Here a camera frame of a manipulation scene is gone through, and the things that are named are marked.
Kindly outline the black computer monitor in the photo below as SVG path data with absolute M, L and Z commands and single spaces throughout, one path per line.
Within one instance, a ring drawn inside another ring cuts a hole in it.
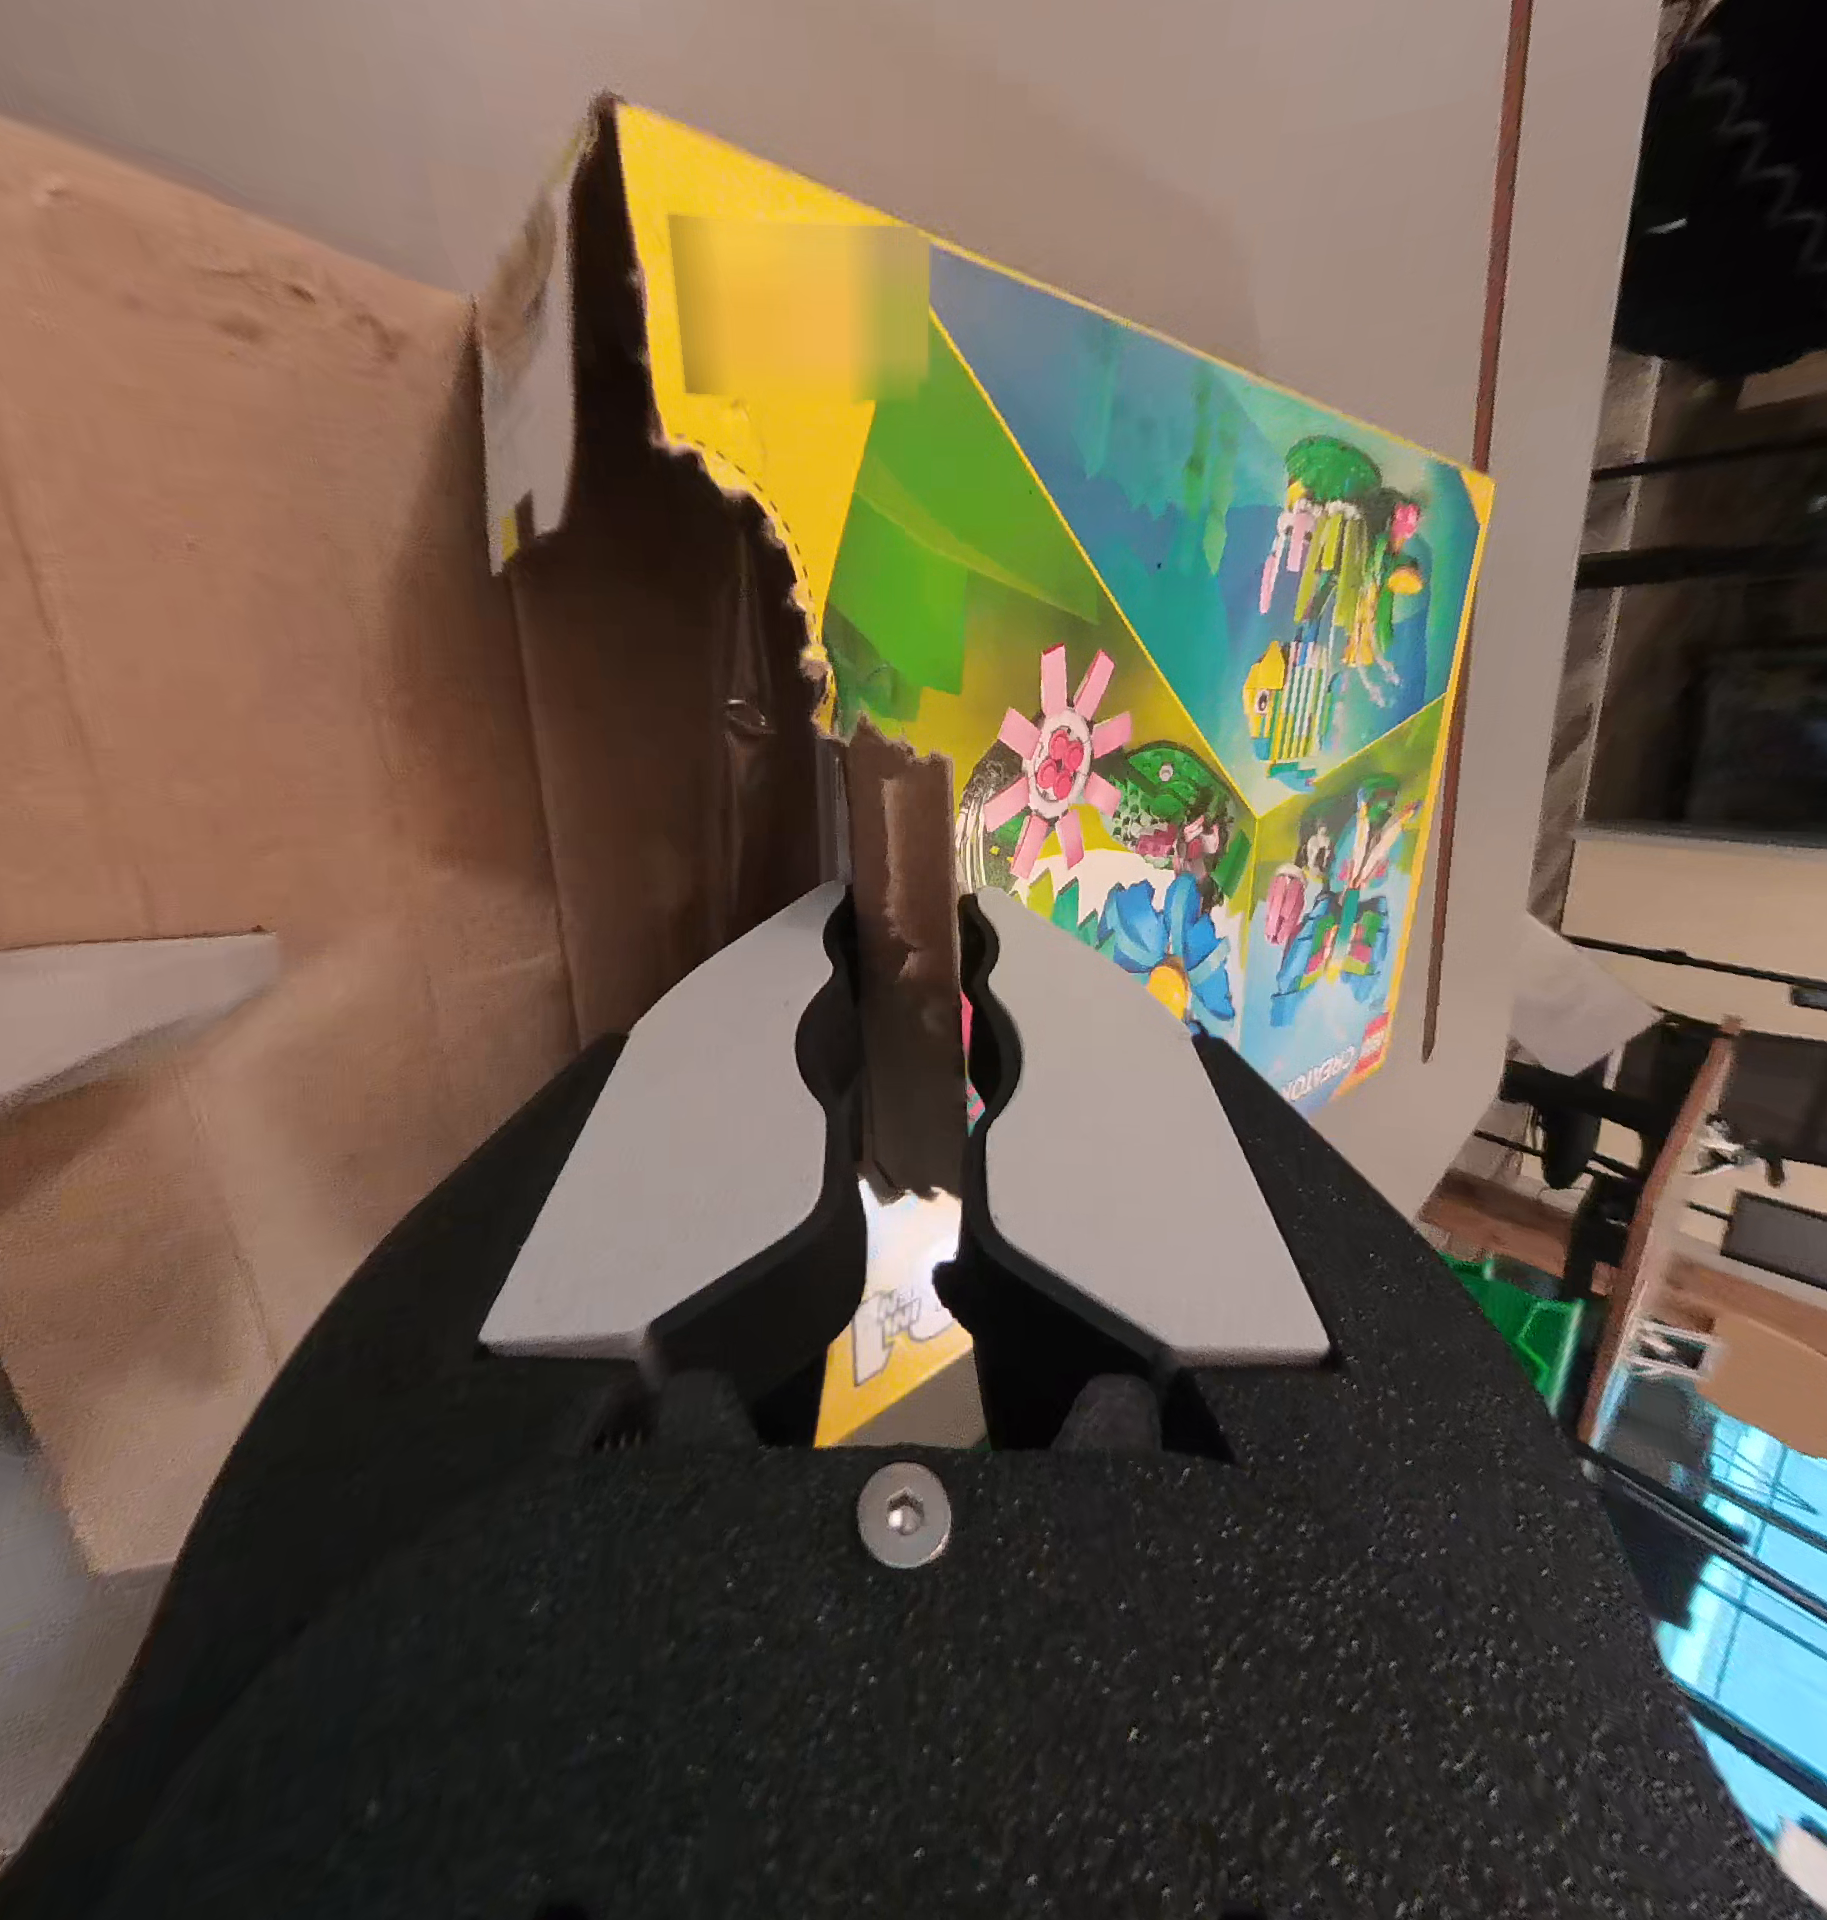
M 1721 1254 L 1827 1294 L 1827 1213 L 1741 1191 L 1724 1217 Z

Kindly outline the black office chair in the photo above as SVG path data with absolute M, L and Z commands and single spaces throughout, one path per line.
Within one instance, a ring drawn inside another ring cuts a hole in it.
M 1523 1106 L 1541 1129 L 1541 1173 L 1551 1190 L 1575 1188 L 1590 1170 L 1601 1132 L 1617 1126 L 1642 1141 L 1648 1168 L 1670 1137 L 1672 1117 L 1652 1095 L 1613 1084 L 1615 1055 L 1604 1055 L 1575 1072 L 1557 1072 L 1523 1053 L 1502 1072 L 1499 1100 Z

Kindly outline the colourful lego set box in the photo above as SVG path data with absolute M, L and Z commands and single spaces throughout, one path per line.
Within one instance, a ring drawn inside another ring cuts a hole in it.
M 1189 1026 L 1333 1338 L 1259 1372 L 1344 1365 L 1333 1220 L 1258 1151 L 1386 1055 L 1489 480 L 614 99 L 471 321 L 580 1030 L 616 1065 L 760 922 L 852 900 L 859 1306 L 804 1374 L 725 1379 L 831 1439 L 837 1364 L 972 1345 L 984 889 Z M 1008 1446 L 1113 1376 L 1183 1431 L 1236 1372 L 972 1357 Z

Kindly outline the large brown cardboard box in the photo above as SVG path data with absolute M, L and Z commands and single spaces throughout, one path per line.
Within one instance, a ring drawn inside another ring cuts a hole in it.
M 470 314 L 0 119 L 0 949 L 271 988 L 0 1112 L 0 1362 L 90 1571 L 575 1053 Z

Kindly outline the green plastic crate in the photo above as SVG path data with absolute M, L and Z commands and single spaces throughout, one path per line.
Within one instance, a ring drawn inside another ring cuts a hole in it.
M 1509 1280 L 1491 1256 L 1440 1258 L 1499 1333 L 1550 1414 L 1561 1419 L 1588 1345 L 1590 1308 Z

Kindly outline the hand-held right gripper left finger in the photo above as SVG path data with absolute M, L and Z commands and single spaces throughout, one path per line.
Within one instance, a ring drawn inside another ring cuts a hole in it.
M 480 1338 L 645 1376 L 800 1376 L 859 1306 L 852 900 L 822 883 L 619 1049 Z

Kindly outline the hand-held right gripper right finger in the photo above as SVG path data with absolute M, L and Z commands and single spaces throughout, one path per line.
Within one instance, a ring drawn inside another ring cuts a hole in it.
M 963 904 L 972 1080 L 956 1318 L 981 1376 L 1073 1354 L 1311 1370 L 1333 1338 L 1196 1035 L 1155 993 L 999 892 Z

